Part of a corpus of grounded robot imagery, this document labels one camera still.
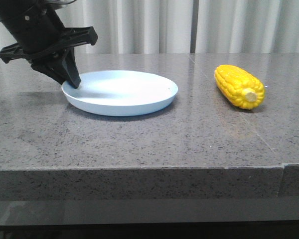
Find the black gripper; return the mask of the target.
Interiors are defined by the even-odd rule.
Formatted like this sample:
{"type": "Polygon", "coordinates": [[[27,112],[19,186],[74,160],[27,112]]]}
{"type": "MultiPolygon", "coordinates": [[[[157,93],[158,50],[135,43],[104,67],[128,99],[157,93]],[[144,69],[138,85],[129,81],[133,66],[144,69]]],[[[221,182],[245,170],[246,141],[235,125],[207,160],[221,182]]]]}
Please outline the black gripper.
{"type": "Polygon", "coordinates": [[[0,0],[0,21],[16,40],[0,51],[3,62],[34,60],[33,70],[59,84],[79,87],[81,79],[71,47],[95,45],[98,36],[93,27],[65,27],[50,0],[0,0]],[[41,59],[60,52],[59,59],[41,59]]]}

